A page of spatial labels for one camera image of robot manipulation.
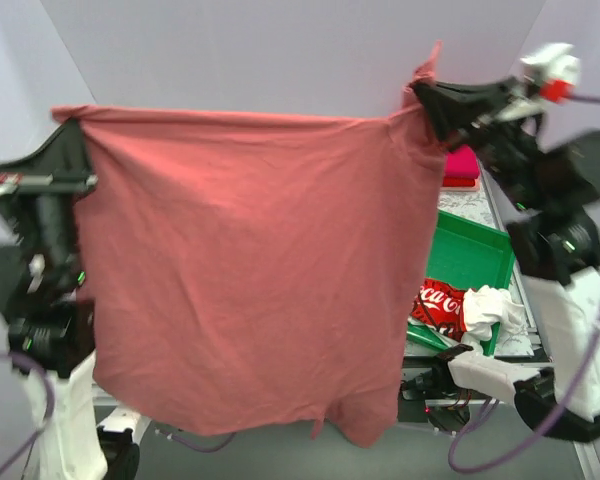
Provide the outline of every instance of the garment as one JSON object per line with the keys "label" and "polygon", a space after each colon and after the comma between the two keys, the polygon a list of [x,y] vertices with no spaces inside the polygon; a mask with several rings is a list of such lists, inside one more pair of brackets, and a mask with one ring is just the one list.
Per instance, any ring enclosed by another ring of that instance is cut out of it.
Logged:
{"label": "garment", "polygon": [[200,435],[328,418],[366,447],[395,422],[445,162],[410,88],[387,118],[53,116],[99,178],[75,214],[104,390]]}

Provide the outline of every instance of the coca-cola logo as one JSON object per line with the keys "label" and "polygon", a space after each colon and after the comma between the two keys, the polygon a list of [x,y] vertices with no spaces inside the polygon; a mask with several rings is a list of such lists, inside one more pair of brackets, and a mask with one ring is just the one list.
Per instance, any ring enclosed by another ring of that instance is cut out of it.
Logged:
{"label": "coca-cola logo", "polygon": [[460,314],[462,303],[447,296],[435,288],[420,287],[420,298],[425,307],[430,310],[443,310],[447,313]]}

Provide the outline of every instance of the gray floor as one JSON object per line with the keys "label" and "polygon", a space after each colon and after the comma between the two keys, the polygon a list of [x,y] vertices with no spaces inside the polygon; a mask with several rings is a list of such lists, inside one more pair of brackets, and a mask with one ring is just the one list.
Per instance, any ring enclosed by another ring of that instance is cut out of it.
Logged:
{"label": "gray floor", "polygon": [[[204,455],[156,437],[142,441],[137,480],[451,480],[467,478],[447,465],[450,440],[392,429],[371,449],[354,447],[330,426],[315,441],[311,425],[272,426],[240,433],[221,452]],[[515,411],[503,407],[460,449],[466,464],[489,460],[528,435]],[[190,436],[211,445],[212,440]],[[533,450],[476,479],[582,479],[571,444],[542,440]]]}

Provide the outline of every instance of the green tray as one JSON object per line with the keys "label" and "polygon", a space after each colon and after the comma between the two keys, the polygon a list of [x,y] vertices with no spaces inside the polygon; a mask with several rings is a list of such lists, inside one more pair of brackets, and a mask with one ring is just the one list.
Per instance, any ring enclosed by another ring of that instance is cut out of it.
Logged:
{"label": "green tray", "polygon": [[[427,277],[460,289],[483,285],[508,288],[515,255],[509,235],[456,215],[438,211],[438,225],[427,265]],[[496,349],[500,324],[492,327],[491,340],[482,342],[484,354]],[[448,347],[426,326],[410,325],[407,338],[442,351]]]}

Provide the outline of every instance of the pink shirt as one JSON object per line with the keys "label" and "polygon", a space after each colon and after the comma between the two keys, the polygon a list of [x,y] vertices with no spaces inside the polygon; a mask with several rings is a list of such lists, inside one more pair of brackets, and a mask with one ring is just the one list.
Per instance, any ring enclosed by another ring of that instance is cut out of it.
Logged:
{"label": "pink shirt", "polygon": [[75,212],[102,388],[200,435],[328,418],[370,446],[395,422],[445,166],[409,88],[388,118],[53,115],[99,177]]}

